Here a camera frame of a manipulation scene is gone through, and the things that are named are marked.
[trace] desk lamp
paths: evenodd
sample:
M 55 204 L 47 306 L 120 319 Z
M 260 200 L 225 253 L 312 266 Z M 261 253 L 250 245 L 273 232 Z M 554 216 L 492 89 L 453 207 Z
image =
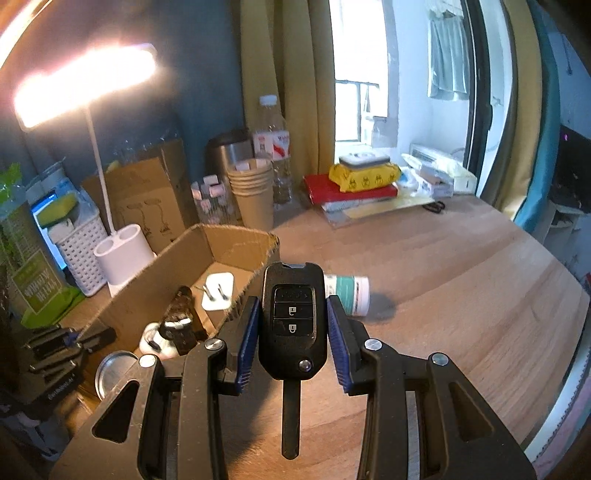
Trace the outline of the desk lamp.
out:
M 96 246 L 94 254 L 111 295 L 146 267 L 154 254 L 139 225 L 115 230 L 89 106 L 104 95 L 148 80 L 156 70 L 155 54 L 149 44 L 91 49 L 53 73 L 37 73 L 25 79 L 14 98 L 15 112 L 25 132 L 66 112 L 84 112 L 110 233 Z

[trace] black key fob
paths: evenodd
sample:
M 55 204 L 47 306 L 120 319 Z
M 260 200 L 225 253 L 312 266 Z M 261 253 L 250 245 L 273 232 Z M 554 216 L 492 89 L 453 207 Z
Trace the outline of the black key fob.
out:
M 273 263 L 265 272 L 259 360 L 276 380 L 309 380 L 327 354 L 324 272 L 313 263 Z

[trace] lamp head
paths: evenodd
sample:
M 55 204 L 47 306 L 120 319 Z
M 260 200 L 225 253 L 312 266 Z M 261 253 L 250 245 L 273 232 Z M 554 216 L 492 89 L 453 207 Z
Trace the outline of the lamp head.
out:
M 53 73 L 30 76 L 14 98 L 21 128 L 31 130 L 103 95 L 146 81 L 156 70 L 155 57 L 149 44 L 96 48 Z

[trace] book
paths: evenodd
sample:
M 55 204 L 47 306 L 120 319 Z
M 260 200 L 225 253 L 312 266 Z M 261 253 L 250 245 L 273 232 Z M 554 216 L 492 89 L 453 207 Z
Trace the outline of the book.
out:
M 334 202 L 352 202 L 355 200 L 383 200 L 396 198 L 398 189 L 387 185 L 365 192 L 342 193 L 339 186 L 329 179 L 328 174 L 308 175 L 304 177 L 312 205 L 325 205 Z

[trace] white plastic basket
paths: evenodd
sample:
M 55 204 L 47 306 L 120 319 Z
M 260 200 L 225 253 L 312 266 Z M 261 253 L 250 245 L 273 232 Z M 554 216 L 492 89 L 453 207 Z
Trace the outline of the white plastic basket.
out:
M 107 232 L 97 212 L 93 218 L 56 243 L 78 288 L 87 297 L 92 297 L 107 283 L 93 253 L 95 247 L 105 238 Z

